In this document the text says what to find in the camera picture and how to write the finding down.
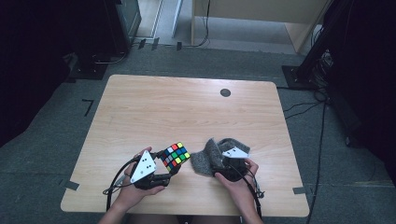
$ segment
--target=colorful cube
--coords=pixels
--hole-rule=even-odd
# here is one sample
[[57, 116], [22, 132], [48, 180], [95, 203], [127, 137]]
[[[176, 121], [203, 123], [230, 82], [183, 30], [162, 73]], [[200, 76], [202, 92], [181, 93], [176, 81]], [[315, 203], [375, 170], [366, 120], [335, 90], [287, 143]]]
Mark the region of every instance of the colorful cube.
[[182, 143], [173, 144], [169, 148], [163, 151], [161, 155], [161, 160], [166, 169], [170, 172], [174, 167], [180, 165], [181, 163], [187, 161], [190, 154], [184, 148]]

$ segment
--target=round hole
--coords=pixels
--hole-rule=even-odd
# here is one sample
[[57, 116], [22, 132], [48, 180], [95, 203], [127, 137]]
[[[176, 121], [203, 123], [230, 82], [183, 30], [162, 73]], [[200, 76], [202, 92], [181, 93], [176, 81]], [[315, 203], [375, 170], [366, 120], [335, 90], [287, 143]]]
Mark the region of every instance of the round hole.
[[231, 95], [231, 91], [228, 90], [228, 89], [222, 89], [222, 90], [220, 91], [220, 94], [221, 94], [222, 96], [224, 96], [224, 97], [229, 97], [229, 96]]

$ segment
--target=black cable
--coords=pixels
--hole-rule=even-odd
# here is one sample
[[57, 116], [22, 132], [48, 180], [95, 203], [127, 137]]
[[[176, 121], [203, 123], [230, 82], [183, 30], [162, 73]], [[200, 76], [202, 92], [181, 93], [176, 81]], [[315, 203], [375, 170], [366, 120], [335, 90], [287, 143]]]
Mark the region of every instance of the black cable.
[[103, 191], [103, 194], [106, 194], [106, 193], [107, 193], [107, 203], [106, 203], [106, 210], [107, 210], [107, 211], [108, 211], [108, 209], [109, 209], [110, 206], [111, 206], [111, 195], [113, 194], [113, 189], [116, 187], [116, 186], [114, 186], [114, 184], [116, 183], [117, 178], [119, 177], [120, 173], [121, 173], [129, 164], [131, 164], [131, 163], [134, 162], [134, 161], [138, 161], [138, 160], [140, 160], [140, 156], [135, 157], [135, 158], [131, 159], [130, 161], [126, 162], [126, 163], [119, 169], [119, 171], [117, 172], [116, 176], [114, 176], [114, 179], [113, 179], [113, 181], [111, 182], [110, 188], [105, 189], [105, 190]]
[[312, 109], [313, 107], [315, 107], [315, 106], [317, 106], [317, 105], [320, 105], [321, 103], [323, 103], [323, 102], [318, 102], [318, 103], [316, 103], [316, 104], [314, 104], [314, 105], [311, 105], [311, 106], [309, 106], [305, 111], [300, 112], [300, 113], [297, 113], [297, 114], [290, 115], [290, 116], [288, 116], [288, 117], [285, 117], [285, 119], [289, 119], [289, 118], [292, 118], [292, 117], [297, 116], [297, 115], [302, 115], [302, 114], [305, 113], [306, 111]]
[[328, 86], [328, 82], [325, 80], [325, 76], [328, 74], [329, 69], [332, 67], [332, 55], [326, 50], [317, 61], [315, 65], [317, 72], [314, 75], [313, 81], [320, 88]]
[[125, 55], [126, 55], [125, 52], [121, 52], [121, 54], [122, 54], [121, 58], [119, 58], [119, 59], [116, 60], [116, 61], [113, 61], [113, 62], [94, 62], [94, 63], [99, 63], [99, 64], [113, 64], [113, 63], [119, 63], [120, 61], [122, 61], [122, 59], [125, 58]]
[[323, 26], [320, 27], [320, 29], [317, 31], [317, 33], [315, 34], [315, 36], [314, 36], [314, 32], [312, 32], [312, 34], [311, 34], [311, 48], [312, 48], [312, 46], [314, 45], [314, 43], [317, 41], [317, 35], [318, 35], [318, 34], [321, 34], [322, 31], [323, 31]]
[[318, 194], [318, 185], [319, 185], [319, 179], [320, 179], [320, 161], [321, 161], [321, 151], [322, 151], [322, 144], [323, 144], [323, 133], [324, 133], [324, 116], [326, 112], [326, 104], [323, 105], [323, 112], [322, 112], [322, 122], [321, 122], [321, 131], [320, 131], [320, 140], [319, 140], [319, 152], [318, 152], [318, 169], [317, 169], [317, 181], [315, 183], [315, 189], [314, 189], [314, 197], [312, 199], [311, 206], [309, 208], [309, 214], [308, 218], [306, 220], [306, 224], [309, 224], [311, 221], [312, 217], [312, 211], [315, 206], [315, 201], [317, 199], [317, 194]]
[[247, 179], [233, 166], [229, 165], [231, 168], [233, 168], [247, 183], [247, 187], [250, 190], [251, 195], [253, 196], [254, 202], [256, 203], [256, 209], [257, 209], [257, 214], [259, 215], [260, 218], [262, 218], [262, 205], [260, 204], [259, 198], [257, 197], [257, 193], [254, 190], [254, 188], [251, 186], [251, 184], [247, 181]]
[[204, 37], [204, 40], [201, 42], [201, 44], [199, 44], [199, 45], [196, 45], [196, 46], [186, 46], [186, 47], [191, 47], [191, 48], [198, 48], [198, 47], [201, 47], [205, 42], [206, 42], [206, 40], [209, 38], [209, 27], [208, 27], [208, 24], [207, 24], [207, 22], [208, 22], [208, 20], [209, 20], [209, 11], [210, 11], [210, 0], [207, 2], [207, 11], [206, 11], [206, 23], [205, 23], [205, 21], [204, 21], [204, 26], [205, 26], [205, 29], [206, 29], [206, 35], [205, 35], [205, 37]]
[[300, 104], [297, 104], [297, 105], [292, 105], [289, 109], [285, 109], [285, 110], [283, 110], [283, 112], [288, 112], [288, 111], [290, 111], [291, 109], [293, 109], [295, 106], [299, 106], [299, 105], [314, 105], [314, 104], [317, 104], [318, 102], [314, 102], [314, 103], [300, 103]]
[[290, 88], [290, 87], [276, 87], [277, 90], [286, 90], [286, 91], [314, 91], [312, 88]]
[[[129, 187], [129, 186], [131, 186], [131, 185], [133, 185], [133, 184], [131, 183], [131, 184], [127, 184], [127, 185], [113, 186], [111, 189], [116, 189], [116, 190], [113, 190], [113, 191], [112, 191], [112, 192], [114, 193], [114, 192], [117, 192], [118, 190], [120, 190], [120, 189], [122, 189], [122, 188]], [[107, 195], [111, 189], [105, 189], [105, 190], [103, 191], [103, 194]]]
[[256, 176], [249, 170], [247, 169], [251, 175], [247, 174], [248, 176], [251, 176], [253, 178], [253, 182], [256, 185], [256, 195], [258, 198], [263, 198], [264, 197], [264, 192], [260, 189], [259, 183], [257, 182]]

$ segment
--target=forearm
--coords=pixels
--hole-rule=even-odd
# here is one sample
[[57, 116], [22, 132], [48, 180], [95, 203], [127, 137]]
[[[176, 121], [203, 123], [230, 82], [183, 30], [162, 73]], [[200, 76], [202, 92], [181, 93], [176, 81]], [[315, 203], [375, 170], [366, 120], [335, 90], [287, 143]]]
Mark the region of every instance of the forearm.
[[124, 208], [113, 203], [110, 209], [108, 209], [99, 221], [99, 224], [120, 224], [126, 212], [127, 211]]
[[244, 219], [244, 223], [247, 224], [262, 224], [262, 218], [256, 211], [255, 205], [253, 201], [247, 203], [246, 201], [243, 202], [235, 202], [236, 207], [238, 208], [239, 212]]
[[262, 224], [262, 218], [259, 217], [255, 209], [240, 209], [244, 223], [246, 224]]

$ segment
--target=gray carpet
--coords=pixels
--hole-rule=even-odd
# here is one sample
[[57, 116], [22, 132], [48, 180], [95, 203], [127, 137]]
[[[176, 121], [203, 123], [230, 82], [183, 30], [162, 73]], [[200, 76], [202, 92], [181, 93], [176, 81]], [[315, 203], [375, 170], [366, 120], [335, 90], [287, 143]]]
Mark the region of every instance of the gray carpet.
[[[62, 84], [26, 132], [0, 148], [0, 223], [96, 223], [103, 214], [66, 213], [60, 208], [85, 136], [108, 77], [112, 74], [203, 77], [273, 81], [286, 87], [281, 65], [299, 65], [304, 57], [221, 49], [134, 47], [111, 64], [103, 80]], [[284, 109], [315, 102], [312, 91], [278, 90]], [[89, 103], [94, 100], [85, 117]], [[289, 116], [309, 105], [294, 107]], [[312, 202], [318, 169], [323, 105], [287, 119], [291, 142]], [[396, 190], [383, 163], [365, 148], [345, 145], [343, 127], [325, 107], [320, 182], [311, 223], [394, 223]], [[306, 218], [264, 217], [265, 223], [305, 223]]]

